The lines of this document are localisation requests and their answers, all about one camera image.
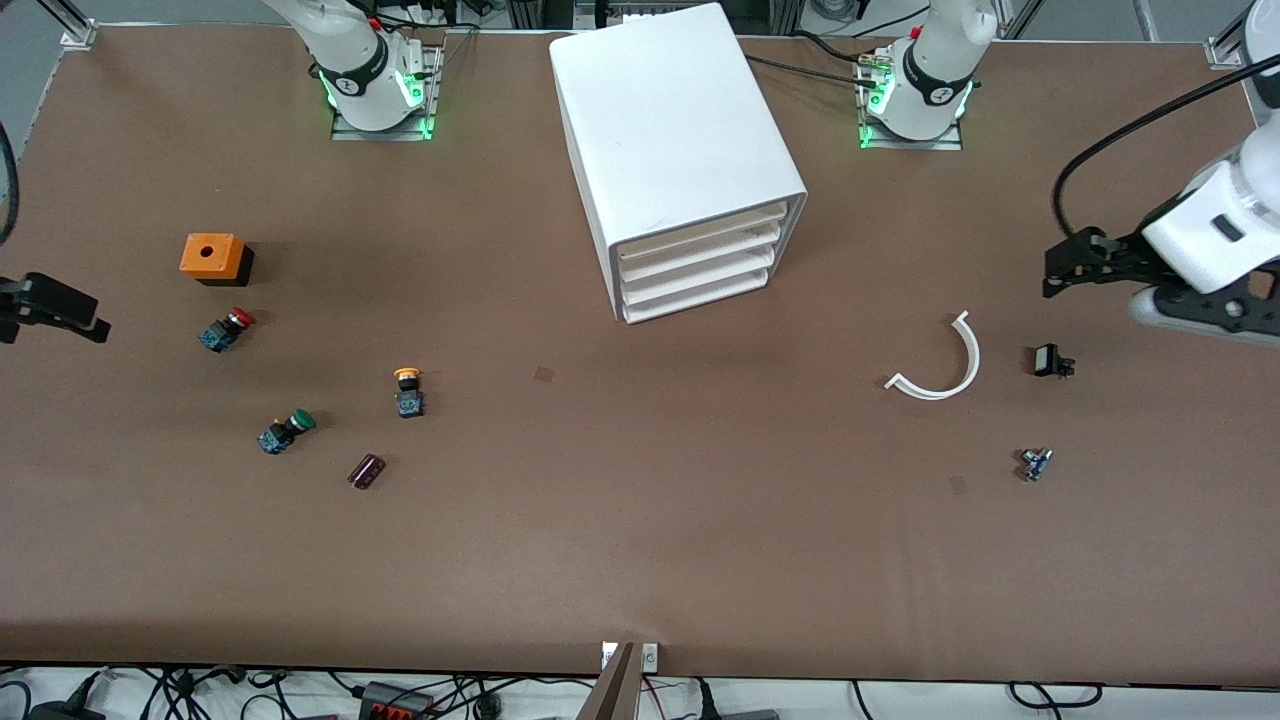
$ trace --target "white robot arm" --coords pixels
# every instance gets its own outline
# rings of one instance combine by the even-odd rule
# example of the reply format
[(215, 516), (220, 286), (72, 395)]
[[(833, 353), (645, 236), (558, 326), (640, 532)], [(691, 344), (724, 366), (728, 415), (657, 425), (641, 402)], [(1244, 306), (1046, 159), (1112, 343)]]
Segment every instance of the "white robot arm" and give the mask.
[(347, 0), (262, 0), (302, 36), (338, 113), (376, 132), (422, 106), (422, 44), (375, 31)]
[(919, 33), (888, 49), (891, 79), (867, 111), (908, 140), (941, 136), (960, 117), (997, 27), (992, 0), (931, 0)]
[[(1115, 240), (1098, 228), (1069, 233), (1044, 254), (1044, 297), (1073, 284), (1137, 281), (1152, 286), (1130, 304), (1140, 323), (1280, 347), (1280, 0), (1252, 6), (1244, 54), (1252, 65), (1233, 74), (1251, 76), (1270, 118), (1137, 232)], [(1215, 82), (1226, 87), (1226, 79)], [(1066, 174), (1055, 190), (1059, 201)], [(1059, 219), (1065, 225), (1061, 213)], [(1251, 287), (1252, 274), (1263, 277)]]

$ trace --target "red cable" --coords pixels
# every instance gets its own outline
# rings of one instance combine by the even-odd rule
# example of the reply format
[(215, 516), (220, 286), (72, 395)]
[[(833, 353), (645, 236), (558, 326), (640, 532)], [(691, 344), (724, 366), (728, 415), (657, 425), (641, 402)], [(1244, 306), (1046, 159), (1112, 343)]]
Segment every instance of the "red cable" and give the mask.
[(646, 688), (649, 688), (649, 697), (653, 698), (653, 705), (658, 708), (658, 717), (660, 720), (667, 720), (667, 714), (663, 712), (663, 710), (662, 710), (662, 701), (658, 700), (658, 691), (654, 689), (653, 683), (649, 682), (649, 678), (644, 679), (644, 684), (645, 684)]

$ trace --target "white box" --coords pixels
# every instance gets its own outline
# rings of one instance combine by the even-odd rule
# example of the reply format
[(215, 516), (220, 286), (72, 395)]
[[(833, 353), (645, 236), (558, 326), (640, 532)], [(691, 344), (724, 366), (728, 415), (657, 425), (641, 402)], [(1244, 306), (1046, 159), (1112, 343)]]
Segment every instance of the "white box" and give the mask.
[(719, 4), (562, 37), (550, 54), (614, 315), (763, 287), (806, 192)]

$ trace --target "orange cube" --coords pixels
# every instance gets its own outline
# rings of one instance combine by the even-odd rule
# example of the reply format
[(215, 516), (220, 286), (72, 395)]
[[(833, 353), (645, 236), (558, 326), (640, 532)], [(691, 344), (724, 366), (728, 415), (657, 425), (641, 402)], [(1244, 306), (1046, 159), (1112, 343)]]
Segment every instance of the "orange cube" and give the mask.
[(230, 233), (193, 232), (187, 236), (178, 269), (201, 284), (248, 284), (253, 250)]

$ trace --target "table surface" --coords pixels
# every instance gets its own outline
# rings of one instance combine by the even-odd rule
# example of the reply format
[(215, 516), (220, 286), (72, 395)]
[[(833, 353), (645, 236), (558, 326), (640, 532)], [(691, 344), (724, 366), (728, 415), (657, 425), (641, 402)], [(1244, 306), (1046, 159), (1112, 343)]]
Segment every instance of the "table surface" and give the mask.
[[(963, 152), (859, 150), (847, 86), (755, 68), (810, 193), (778, 273), (628, 327), (553, 37), (471, 38), (407, 145), (329, 141), (288, 29), (63, 59), (4, 269), (114, 331), (3, 351), (0, 656), (590, 673), (622, 638), (668, 674), (1275, 683), (1280, 356), (1135, 327), (1135, 287), (1039, 297), (1059, 168), (1213, 77), (1199, 47), (996, 45)], [(1128, 232), (1249, 127), (1238, 91), (1161, 120), (1079, 173), (1074, 222)], [(250, 242), (253, 282), (179, 274), (193, 231)], [(218, 356), (232, 305), (262, 322)], [(961, 310), (969, 389), (881, 387), (956, 382)], [(1075, 378), (1030, 375), (1044, 342)], [(296, 406), (320, 428), (264, 455)]]

